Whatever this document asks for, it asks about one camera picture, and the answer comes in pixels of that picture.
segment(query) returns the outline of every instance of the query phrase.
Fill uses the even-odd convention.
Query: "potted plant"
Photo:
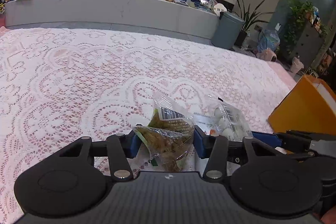
[[[320,25],[321,36],[325,39],[328,35],[327,26],[324,24]]]
[[[245,21],[245,23],[242,26],[240,33],[235,42],[235,45],[238,47],[242,46],[247,36],[248,30],[253,24],[258,23],[258,22],[268,23],[268,21],[258,19],[261,15],[274,13],[274,12],[266,12],[266,13],[258,12],[258,8],[264,3],[265,0],[259,3],[252,13],[250,13],[251,4],[249,4],[248,8],[245,9],[244,0],[241,0],[241,1],[242,1],[242,5],[240,5],[239,0],[237,0],[237,4],[240,9],[240,15],[238,15],[237,13],[236,15],[240,16]]]
[[[292,13],[288,17],[284,30],[284,43],[280,44],[282,54],[288,56],[292,53],[298,37],[305,27],[305,20],[308,18],[308,14],[310,18],[310,15],[314,12],[313,4],[309,1],[289,0],[289,8]]]

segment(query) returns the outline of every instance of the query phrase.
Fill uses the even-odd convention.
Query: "black cable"
[[[264,34],[264,32],[263,32],[262,30],[260,30],[260,32],[262,32],[262,34],[263,34],[264,37],[265,37],[265,40],[266,40],[266,49],[267,49],[267,38],[266,38],[266,35]]]

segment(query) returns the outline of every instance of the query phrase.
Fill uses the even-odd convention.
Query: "pink lace tablecloth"
[[[191,113],[206,113],[205,95],[220,96],[263,132],[289,92],[263,60],[156,35],[20,29],[4,33],[0,48],[0,223],[22,214],[20,173],[83,135],[100,141],[147,124],[153,90]],[[141,147],[134,172],[150,168],[146,160]],[[107,159],[96,166],[108,172]]]

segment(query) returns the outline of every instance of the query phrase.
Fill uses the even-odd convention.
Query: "black pot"
[[[246,32],[240,31],[236,39],[235,45],[241,47],[243,45],[246,36],[247,36]]]

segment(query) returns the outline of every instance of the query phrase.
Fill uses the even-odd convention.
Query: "gray cabinet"
[[[318,31],[310,24],[306,26],[296,43],[289,59],[292,60],[294,56],[300,56],[300,61],[304,64],[304,68],[308,69],[318,54],[324,39],[320,37]]]

